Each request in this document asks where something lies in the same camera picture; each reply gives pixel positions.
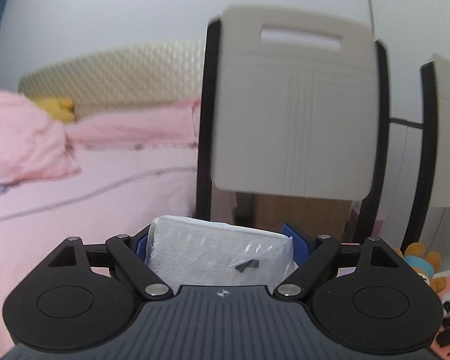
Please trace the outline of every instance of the rectangular cutout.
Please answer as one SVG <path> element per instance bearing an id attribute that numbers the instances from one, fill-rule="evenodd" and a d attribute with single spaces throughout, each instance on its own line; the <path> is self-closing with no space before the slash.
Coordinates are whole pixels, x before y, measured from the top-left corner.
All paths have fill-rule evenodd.
<path id="1" fill-rule="evenodd" d="M 260 38 L 265 42 L 294 44 L 332 51 L 339 51 L 342 44 L 342 40 L 336 36 L 277 27 L 263 27 Z"/>

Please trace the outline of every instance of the crosshair symbol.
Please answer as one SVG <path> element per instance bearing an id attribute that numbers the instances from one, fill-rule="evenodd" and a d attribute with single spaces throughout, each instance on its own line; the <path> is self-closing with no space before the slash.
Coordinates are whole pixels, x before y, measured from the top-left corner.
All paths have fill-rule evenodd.
<path id="1" fill-rule="evenodd" d="M 228 295 L 230 295 L 231 292 L 227 291 L 225 289 L 222 289 L 222 290 L 218 291 L 216 294 L 223 299 L 223 298 L 227 297 Z"/>

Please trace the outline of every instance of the triangular cutout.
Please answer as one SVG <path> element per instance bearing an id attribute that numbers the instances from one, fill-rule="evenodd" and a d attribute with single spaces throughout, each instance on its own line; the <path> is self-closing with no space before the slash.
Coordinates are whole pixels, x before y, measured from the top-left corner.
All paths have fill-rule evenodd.
<path id="1" fill-rule="evenodd" d="M 394 259 L 381 247 L 375 246 L 372 249 L 371 266 L 383 266 L 387 268 L 398 268 Z"/>
<path id="2" fill-rule="evenodd" d="M 65 246 L 58 256 L 48 264 L 50 268 L 77 265 L 73 246 Z"/>

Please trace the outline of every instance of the clear plastic wrapping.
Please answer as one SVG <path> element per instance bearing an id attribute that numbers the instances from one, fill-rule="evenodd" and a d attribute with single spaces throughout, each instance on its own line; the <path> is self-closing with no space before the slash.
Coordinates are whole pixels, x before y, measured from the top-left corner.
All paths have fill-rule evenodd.
<path id="1" fill-rule="evenodd" d="M 180 285 L 266 285 L 294 269 L 292 239 L 282 234 L 161 216 L 152 221 L 145 263 L 176 292 Z"/>

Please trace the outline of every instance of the orange plush toy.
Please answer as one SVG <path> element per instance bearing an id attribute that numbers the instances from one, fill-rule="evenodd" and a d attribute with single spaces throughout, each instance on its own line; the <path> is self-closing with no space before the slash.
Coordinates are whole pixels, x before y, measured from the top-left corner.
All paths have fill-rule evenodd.
<path id="1" fill-rule="evenodd" d="M 423 258 L 425 255 L 425 246 L 418 242 L 410 244 L 404 254 L 397 247 L 394 250 L 424 279 L 436 294 L 447 286 L 446 278 L 433 278 L 433 275 L 438 271 L 442 263 L 442 258 L 438 252 L 431 251 Z"/>

